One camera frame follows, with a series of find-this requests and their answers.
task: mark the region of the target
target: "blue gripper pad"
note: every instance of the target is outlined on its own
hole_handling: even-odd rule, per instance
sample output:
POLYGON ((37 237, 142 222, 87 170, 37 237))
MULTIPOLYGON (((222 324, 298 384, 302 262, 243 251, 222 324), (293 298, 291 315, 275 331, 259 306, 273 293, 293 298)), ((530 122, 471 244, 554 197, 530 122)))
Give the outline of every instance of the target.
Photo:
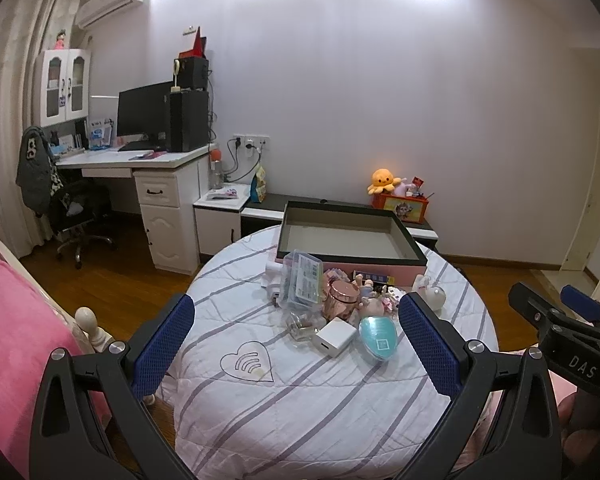
POLYGON ((574 286, 565 285, 562 288, 560 301, 590 323, 600 321, 600 304, 574 286))
POLYGON ((434 323, 448 324, 459 338, 458 342, 464 344, 462 337, 448 322, 440 321, 416 292, 402 297, 398 306, 398 319, 438 393, 449 396, 451 400, 455 399, 462 389, 461 365, 457 352, 445 342, 434 323))
POLYGON ((129 340, 128 376, 131 375, 136 399, 156 392, 193 325, 194 314, 193 300, 186 294, 177 294, 129 340))

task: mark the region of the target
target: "glass cabinet door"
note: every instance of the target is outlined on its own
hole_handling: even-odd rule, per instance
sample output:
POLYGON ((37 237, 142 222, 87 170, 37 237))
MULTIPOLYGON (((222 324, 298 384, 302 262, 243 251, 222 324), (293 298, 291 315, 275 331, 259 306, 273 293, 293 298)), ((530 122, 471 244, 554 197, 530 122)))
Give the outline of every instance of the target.
POLYGON ((72 66, 71 79, 69 79, 69 101, 71 101, 71 111, 78 112, 82 110, 83 92, 84 92, 84 58, 78 56, 74 59, 72 66))
POLYGON ((56 117, 60 113, 60 72, 62 60, 53 57, 46 74, 46 116, 56 117))

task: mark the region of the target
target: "pink box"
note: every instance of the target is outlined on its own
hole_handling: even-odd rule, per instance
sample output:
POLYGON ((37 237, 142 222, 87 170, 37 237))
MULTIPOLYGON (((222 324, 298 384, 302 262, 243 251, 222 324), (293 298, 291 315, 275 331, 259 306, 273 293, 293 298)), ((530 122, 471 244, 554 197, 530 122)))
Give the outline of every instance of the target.
POLYGON ((324 268, 393 276, 411 286, 427 258, 393 211, 291 202, 286 204, 276 260, 293 250, 312 254, 324 268))

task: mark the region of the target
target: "window curtain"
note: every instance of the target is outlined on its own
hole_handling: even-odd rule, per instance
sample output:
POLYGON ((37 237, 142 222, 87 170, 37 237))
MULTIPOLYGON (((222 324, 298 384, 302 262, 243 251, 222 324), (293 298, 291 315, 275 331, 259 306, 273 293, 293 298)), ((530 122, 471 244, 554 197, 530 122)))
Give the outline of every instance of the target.
POLYGON ((32 89, 34 64, 42 50, 53 48, 64 28, 64 44, 80 0, 3 0, 0 3, 0 239, 17 256, 29 254, 52 236, 22 202, 16 185, 23 131, 35 124, 32 89))

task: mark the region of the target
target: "yellow octopus plush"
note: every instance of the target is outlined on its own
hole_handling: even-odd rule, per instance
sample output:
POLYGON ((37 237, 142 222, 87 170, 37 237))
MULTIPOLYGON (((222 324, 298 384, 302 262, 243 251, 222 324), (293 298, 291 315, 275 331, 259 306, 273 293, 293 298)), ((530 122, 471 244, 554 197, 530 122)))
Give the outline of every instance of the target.
POLYGON ((367 187, 366 190, 369 192, 369 195, 382 193, 383 191, 391 193, 395 189, 394 185, 400 184, 401 181, 401 178, 394 178, 391 171, 382 168, 375 171, 371 176, 371 186, 367 187))

